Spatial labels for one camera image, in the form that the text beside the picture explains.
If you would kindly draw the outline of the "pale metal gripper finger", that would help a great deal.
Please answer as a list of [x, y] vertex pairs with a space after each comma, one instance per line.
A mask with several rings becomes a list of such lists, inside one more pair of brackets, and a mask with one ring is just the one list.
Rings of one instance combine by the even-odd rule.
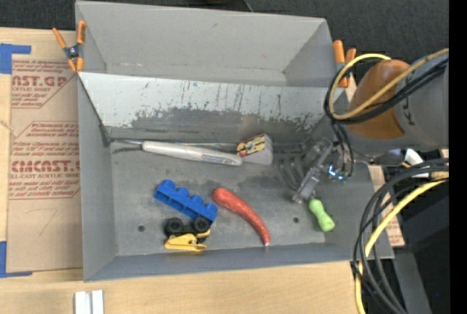
[[302, 157], [299, 155], [281, 157], [279, 168], [287, 183], [294, 190], [299, 189], [305, 176]]
[[320, 182], [321, 169], [312, 167], [304, 176], [300, 186], [293, 194], [292, 200], [296, 203], [309, 201], [315, 193], [315, 189]]

